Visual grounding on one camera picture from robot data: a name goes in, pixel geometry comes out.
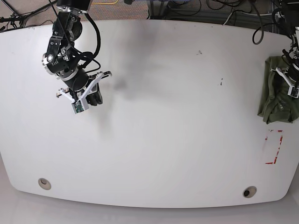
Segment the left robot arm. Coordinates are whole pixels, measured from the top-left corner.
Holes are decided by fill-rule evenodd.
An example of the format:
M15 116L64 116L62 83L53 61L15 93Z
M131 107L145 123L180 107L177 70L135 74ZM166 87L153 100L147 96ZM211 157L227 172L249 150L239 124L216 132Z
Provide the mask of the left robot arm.
M291 40L290 50L283 50L282 58L286 60L288 70L283 78L291 90L299 88L299 2L281 0L280 6L271 13L272 25Z

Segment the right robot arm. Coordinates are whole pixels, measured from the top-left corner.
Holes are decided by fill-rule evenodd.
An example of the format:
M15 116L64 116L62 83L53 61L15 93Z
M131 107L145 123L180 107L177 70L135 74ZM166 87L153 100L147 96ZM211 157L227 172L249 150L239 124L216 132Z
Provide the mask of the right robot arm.
M66 86L66 94L77 104L79 97L86 95L89 105L103 103L99 84L94 83L101 68L96 56L100 52L101 36L95 21L89 15L92 2L90 0L59 0L53 7L56 21L53 24L52 36L49 40L42 63L47 72L62 80ZM75 41L80 37L83 26L80 15L84 15L96 33L96 49L94 52L81 52L75 48Z

